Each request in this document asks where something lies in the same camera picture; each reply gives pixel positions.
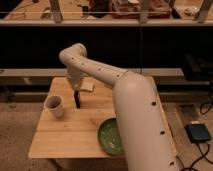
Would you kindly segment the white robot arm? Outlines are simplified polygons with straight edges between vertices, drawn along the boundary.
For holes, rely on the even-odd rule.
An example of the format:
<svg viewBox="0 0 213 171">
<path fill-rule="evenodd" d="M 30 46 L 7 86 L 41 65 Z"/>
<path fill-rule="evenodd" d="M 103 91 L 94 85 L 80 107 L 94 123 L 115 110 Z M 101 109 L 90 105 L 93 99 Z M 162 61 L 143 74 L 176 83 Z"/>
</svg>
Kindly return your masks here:
<svg viewBox="0 0 213 171">
<path fill-rule="evenodd" d="M 62 50 L 60 61 L 79 82 L 88 74 L 113 89 L 113 106 L 129 171 L 180 171 L 158 91 L 147 77 L 91 60 L 81 43 Z"/>
</svg>

